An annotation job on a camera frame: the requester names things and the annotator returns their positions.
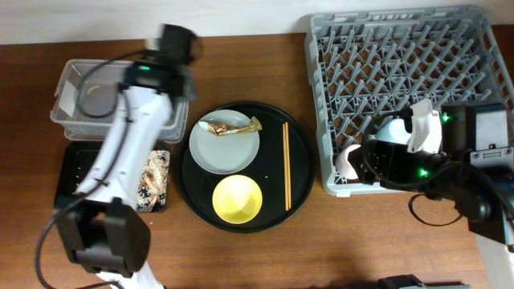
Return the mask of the food scraps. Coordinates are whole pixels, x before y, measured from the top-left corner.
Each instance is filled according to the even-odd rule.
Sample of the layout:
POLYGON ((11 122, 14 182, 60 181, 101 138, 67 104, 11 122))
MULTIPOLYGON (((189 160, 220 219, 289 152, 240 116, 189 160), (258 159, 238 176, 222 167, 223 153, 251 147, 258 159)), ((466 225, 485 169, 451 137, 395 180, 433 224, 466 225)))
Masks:
POLYGON ((137 212, 158 213, 166 206, 170 152, 152 150, 137 187, 137 212))

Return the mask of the gold snack wrapper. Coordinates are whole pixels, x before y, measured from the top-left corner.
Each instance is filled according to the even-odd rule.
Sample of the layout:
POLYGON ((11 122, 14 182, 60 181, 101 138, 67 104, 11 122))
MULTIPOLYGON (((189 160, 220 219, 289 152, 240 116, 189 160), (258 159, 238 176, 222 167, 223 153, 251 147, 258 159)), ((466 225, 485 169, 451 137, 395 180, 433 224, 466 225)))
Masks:
POLYGON ((203 128, 207 132, 214 134, 215 136, 227 136, 239 133, 258 132, 263 129, 258 119, 253 116, 248 124, 242 126, 235 126, 225 123, 214 123, 205 120, 198 122, 200 128, 203 128))

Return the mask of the blue cup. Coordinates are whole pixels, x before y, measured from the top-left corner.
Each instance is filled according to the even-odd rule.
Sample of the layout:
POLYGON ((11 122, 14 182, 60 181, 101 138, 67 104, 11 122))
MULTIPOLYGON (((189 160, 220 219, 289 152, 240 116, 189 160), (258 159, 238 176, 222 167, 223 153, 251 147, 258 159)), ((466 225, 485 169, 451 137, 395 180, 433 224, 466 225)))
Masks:
POLYGON ((400 145, 407 145, 411 133, 406 131, 405 121, 401 118, 393 119, 381 128, 375 139, 400 145))

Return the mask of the pink cup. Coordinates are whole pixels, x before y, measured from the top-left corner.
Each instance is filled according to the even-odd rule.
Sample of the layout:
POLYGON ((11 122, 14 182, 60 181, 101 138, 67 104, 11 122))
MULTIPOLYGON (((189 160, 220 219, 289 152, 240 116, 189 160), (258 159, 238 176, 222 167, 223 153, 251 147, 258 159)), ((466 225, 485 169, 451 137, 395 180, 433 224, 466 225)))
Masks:
POLYGON ((336 171, 344 178, 349 180, 358 179, 358 175, 356 170, 349 162, 349 154, 359 149, 361 146, 359 144, 351 144, 349 147, 344 149, 335 160, 336 171))

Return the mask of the yellow bowl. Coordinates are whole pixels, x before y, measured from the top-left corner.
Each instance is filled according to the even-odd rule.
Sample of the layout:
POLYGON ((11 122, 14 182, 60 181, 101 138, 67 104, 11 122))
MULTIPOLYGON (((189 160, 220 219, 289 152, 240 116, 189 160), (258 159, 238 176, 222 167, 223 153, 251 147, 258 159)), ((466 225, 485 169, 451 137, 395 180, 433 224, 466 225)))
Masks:
POLYGON ((222 179, 214 188, 214 212, 225 222, 239 225, 254 219, 262 208, 263 194, 259 185, 243 175, 222 179))

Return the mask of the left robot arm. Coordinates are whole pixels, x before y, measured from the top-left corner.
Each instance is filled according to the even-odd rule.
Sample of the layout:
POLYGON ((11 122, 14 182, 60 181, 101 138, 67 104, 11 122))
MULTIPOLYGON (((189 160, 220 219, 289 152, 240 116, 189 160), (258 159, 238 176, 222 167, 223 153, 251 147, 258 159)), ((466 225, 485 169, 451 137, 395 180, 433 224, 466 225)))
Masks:
POLYGON ((202 51, 191 30, 163 26, 157 49, 138 51, 115 84, 112 125, 84 180, 55 199, 40 236, 55 226, 71 263, 115 288, 160 288, 147 262, 151 233, 136 212, 145 162, 175 100, 195 97, 190 64, 202 51))

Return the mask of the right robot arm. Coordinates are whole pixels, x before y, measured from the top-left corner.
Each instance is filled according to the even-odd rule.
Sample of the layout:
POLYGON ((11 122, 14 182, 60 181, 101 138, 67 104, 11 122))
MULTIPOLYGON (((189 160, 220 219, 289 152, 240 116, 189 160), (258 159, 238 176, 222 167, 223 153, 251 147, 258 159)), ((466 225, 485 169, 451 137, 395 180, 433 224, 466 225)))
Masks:
POLYGON ((513 146, 501 103, 457 102, 435 110, 430 100, 391 112, 387 124, 346 148, 338 170, 362 184, 447 199, 466 218, 491 288, 513 286, 513 146))

